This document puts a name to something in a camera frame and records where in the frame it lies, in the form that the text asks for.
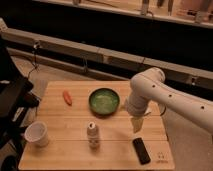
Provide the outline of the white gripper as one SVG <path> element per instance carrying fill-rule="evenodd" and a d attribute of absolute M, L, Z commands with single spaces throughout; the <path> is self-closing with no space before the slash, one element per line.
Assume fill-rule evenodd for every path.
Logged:
<path fill-rule="evenodd" d="M 137 133 L 142 128 L 142 116 L 148 115 L 151 112 L 151 109 L 148 107 L 148 105 L 149 101 L 146 98 L 139 96 L 134 92 L 131 92 L 130 95 L 126 98 L 124 106 L 126 111 L 131 116 L 133 116 L 131 118 L 131 123 L 134 133 Z"/>

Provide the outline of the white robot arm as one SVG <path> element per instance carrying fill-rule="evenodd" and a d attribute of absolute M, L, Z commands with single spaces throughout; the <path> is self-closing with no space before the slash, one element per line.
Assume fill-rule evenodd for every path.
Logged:
<path fill-rule="evenodd" d="M 131 93 L 125 100 L 126 111 L 141 118 L 153 100 L 213 135 L 213 102 L 173 89 L 164 81 L 164 72 L 156 67 L 134 75 L 130 80 Z"/>

